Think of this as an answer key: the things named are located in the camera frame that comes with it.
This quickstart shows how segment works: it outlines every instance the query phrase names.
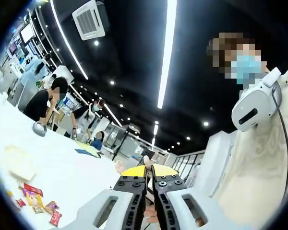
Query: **air conditioner vent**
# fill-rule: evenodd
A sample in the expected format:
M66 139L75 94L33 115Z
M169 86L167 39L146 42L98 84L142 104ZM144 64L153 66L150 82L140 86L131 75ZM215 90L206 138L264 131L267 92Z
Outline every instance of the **air conditioner vent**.
M105 36L96 2L89 1L72 13L82 40Z

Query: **monitor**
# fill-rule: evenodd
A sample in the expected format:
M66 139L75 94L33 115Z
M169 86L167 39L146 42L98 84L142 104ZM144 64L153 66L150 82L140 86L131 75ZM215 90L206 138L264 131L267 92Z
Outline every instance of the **monitor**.
M20 32L21 38L25 44L27 44L30 39L34 36L34 32L32 30L31 24L25 26L24 29Z
M12 55L14 55L17 51L17 45L15 42L13 42L10 46L9 46L9 51Z

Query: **face mask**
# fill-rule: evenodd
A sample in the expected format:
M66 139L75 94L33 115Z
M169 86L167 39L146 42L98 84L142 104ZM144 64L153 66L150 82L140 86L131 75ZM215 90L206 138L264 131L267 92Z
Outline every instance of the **face mask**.
M95 112L98 112L98 111L100 110L100 109L98 108L97 104L94 105L93 109L94 109Z
M261 65L253 55L237 55L237 60L230 63L231 76L237 79L237 84L243 84L244 79L254 79L256 73L262 72Z

